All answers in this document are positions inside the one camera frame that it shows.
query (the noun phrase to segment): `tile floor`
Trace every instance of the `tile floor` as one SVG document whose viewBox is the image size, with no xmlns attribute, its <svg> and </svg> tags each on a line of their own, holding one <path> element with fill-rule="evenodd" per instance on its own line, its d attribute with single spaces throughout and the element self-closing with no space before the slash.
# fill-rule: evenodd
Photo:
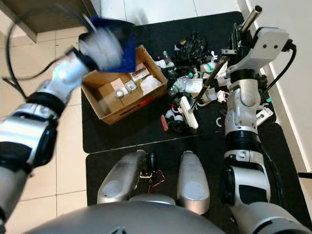
<svg viewBox="0 0 312 234">
<path fill-rule="evenodd" d="M 109 18 L 137 22 L 138 8 L 145 12 L 147 21 L 156 23 L 168 20 L 238 11 L 235 0 L 102 0 L 102 15 Z M 82 27 L 41 33 L 34 45 L 12 48 L 12 61 L 17 77 L 40 71 L 46 64 L 60 56 L 66 48 L 78 45 Z M 7 76 L 4 50 L 0 49 L 0 75 Z M 38 79 L 21 82 L 26 94 L 33 92 L 45 79 L 51 78 L 49 69 Z M 0 81 L 0 120 L 8 116 L 22 98 L 9 85 Z M 85 207 L 86 177 L 82 149 L 80 89 L 74 91 L 64 111 L 53 160 L 34 170 L 27 181 L 12 217 L 7 223 L 7 233 L 22 233 L 67 212 Z"/>
</svg>

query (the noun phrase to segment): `black plastic bag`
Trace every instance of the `black plastic bag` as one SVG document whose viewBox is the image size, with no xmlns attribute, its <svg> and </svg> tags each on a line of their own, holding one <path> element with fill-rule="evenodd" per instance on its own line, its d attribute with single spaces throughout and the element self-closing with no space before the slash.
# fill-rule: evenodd
<svg viewBox="0 0 312 234">
<path fill-rule="evenodd" d="M 192 32 L 189 37 L 181 40 L 176 45 L 175 63 L 177 65 L 197 64 L 208 54 L 207 41 L 205 37 L 198 32 Z"/>
</svg>

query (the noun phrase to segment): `red wire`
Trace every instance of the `red wire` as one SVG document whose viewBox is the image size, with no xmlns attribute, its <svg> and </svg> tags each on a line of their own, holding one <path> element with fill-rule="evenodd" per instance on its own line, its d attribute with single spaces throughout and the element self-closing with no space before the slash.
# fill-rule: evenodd
<svg viewBox="0 0 312 234">
<path fill-rule="evenodd" d="M 158 174 L 158 172 L 160 172 L 160 173 L 161 173 L 162 180 L 161 180 L 160 182 L 158 182 L 158 183 L 154 184 L 152 187 L 151 187 L 151 186 L 149 186 L 149 188 L 148 188 L 148 192 L 147 192 L 148 194 L 151 194 L 151 193 L 152 193 L 152 190 L 153 190 L 153 188 L 154 188 L 154 187 L 156 187 L 156 186 L 158 186 L 159 184 L 161 184 L 161 183 L 163 183 L 163 182 L 165 182 L 165 181 L 166 181 L 166 177 L 164 176 L 164 174 L 163 174 L 162 170 L 158 170 L 158 171 L 156 172 L 156 174 Z"/>
</svg>

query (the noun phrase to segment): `electrical wire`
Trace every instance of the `electrical wire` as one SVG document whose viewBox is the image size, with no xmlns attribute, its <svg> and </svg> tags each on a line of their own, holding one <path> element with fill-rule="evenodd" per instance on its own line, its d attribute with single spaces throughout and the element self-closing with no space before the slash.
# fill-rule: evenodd
<svg viewBox="0 0 312 234">
<path fill-rule="evenodd" d="M 291 66 L 291 64 L 294 61 L 294 58 L 296 57 L 297 48 L 294 44 L 291 46 L 292 49 L 292 56 L 287 63 L 286 67 L 283 69 L 283 71 L 272 81 L 272 83 L 266 88 L 266 90 L 261 94 L 261 97 L 263 97 L 275 84 L 278 82 L 279 79 L 285 74 L 285 72 L 288 70 L 288 68 Z"/>
<path fill-rule="evenodd" d="M 152 190 L 153 190 L 154 187 L 156 187 L 156 186 L 158 186 L 159 184 L 162 184 L 163 182 L 166 181 L 166 177 L 164 176 L 164 173 L 162 172 L 162 170 L 158 170 L 158 171 L 156 172 L 156 174 L 158 174 L 159 172 L 161 173 L 162 180 L 161 180 L 160 182 L 154 184 L 153 186 L 149 186 L 148 192 L 147 192 L 148 194 L 151 194 L 151 193 L 152 193 Z"/>
<path fill-rule="evenodd" d="M 278 198 L 278 205 L 284 209 L 286 209 L 286 200 L 285 200 L 285 193 L 282 185 L 282 178 L 281 175 L 278 171 L 278 168 L 272 158 L 270 157 L 269 153 L 267 150 L 264 148 L 262 144 L 260 144 L 261 150 L 263 152 L 263 155 L 266 159 L 266 161 L 269 164 L 269 167 L 271 171 L 273 172 L 274 180 L 275 180 L 275 185 L 276 185 L 276 190 L 277 190 L 277 198 Z"/>
<path fill-rule="evenodd" d="M 44 10 L 49 9 L 51 10 L 52 8 L 57 8 L 58 10 L 61 10 L 62 13 L 70 16 L 71 18 L 75 19 L 76 21 L 78 21 L 80 24 L 82 24 L 83 26 L 85 26 L 89 31 L 92 31 L 92 28 L 90 27 L 90 25 L 88 23 L 85 22 L 85 20 L 83 18 L 81 18 L 80 16 L 77 16 L 75 12 L 63 7 L 60 4 L 57 3 L 52 3 L 49 5 L 45 5 L 45 6 L 41 6 L 41 7 L 37 7 L 37 8 L 32 8 L 29 11 L 27 11 L 25 14 L 23 14 L 19 19 L 17 19 L 16 21 L 13 22 L 12 26 L 9 29 L 8 32 L 8 36 L 7 36 L 7 40 L 6 40 L 6 44 L 5 44 L 5 57 L 6 57 L 6 63 L 7 63 L 7 67 L 9 70 L 9 74 L 11 77 L 11 80 L 13 81 L 13 83 L 11 83 L 8 78 L 4 78 L 3 80 L 10 84 L 12 87 L 14 87 L 22 96 L 25 100 L 27 100 L 27 96 L 25 94 L 25 92 L 23 91 L 23 89 L 21 88 L 18 79 L 16 78 L 14 71 L 13 71 L 13 67 L 12 67 L 12 63 L 11 63 L 11 58 L 10 58 L 10 38 L 13 32 L 14 27 L 19 24 L 20 22 L 22 22 L 23 20 L 26 20 L 27 18 L 29 18 L 30 16 L 32 16 L 35 12 L 40 12 L 42 13 Z M 59 60 L 60 58 L 52 61 L 51 63 L 49 63 L 41 72 L 39 72 L 38 74 L 32 76 L 32 77 L 28 77 L 26 79 L 32 79 L 35 78 L 41 74 L 43 74 L 46 70 L 49 69 L 49 67 L 57 60 Z"/>
</svg>

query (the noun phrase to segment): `open cardboard box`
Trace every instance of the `open cardboard box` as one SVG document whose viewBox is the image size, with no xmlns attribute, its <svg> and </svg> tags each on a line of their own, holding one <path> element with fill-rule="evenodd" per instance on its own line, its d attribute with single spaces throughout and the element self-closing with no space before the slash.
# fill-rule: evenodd
<svg viewBox="0 0 312 234">
<path fill-rule="evenodd" d="M 136 48 L 136 64 L 142 62 L 150 74 L 161 82 L 161 86 L 146 95 L 138 87 L 122 98 L 115 97 L 110 82 L 120 78 L 125 84 L 131 79 L 128 73 L 94 71 L 84 78 L 82 90 L 99 119 L 111 125 L 167 93 L 167 79 L 143 46 Z"/>
</svg>

